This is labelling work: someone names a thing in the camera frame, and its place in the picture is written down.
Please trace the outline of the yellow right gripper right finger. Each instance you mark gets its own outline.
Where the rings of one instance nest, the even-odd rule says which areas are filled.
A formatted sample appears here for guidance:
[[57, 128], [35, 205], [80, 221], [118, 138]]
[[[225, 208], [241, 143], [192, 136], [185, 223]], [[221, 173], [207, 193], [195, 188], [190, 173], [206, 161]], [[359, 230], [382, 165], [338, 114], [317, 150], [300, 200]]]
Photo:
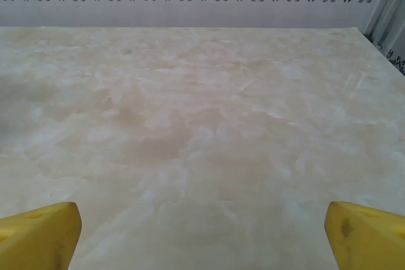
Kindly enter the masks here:
[[325, 232], [339, 269], [404, 269], [404, 216], [331, 202]]

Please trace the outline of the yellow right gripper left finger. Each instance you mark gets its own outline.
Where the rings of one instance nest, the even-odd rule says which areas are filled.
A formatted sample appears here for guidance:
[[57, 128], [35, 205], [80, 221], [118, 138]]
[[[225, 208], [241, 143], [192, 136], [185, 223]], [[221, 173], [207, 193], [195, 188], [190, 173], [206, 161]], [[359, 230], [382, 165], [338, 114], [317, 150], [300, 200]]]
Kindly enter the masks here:
[[1, 270], [68, 269], [82, 220], [74, 202], [61, 202], [1, 219]]

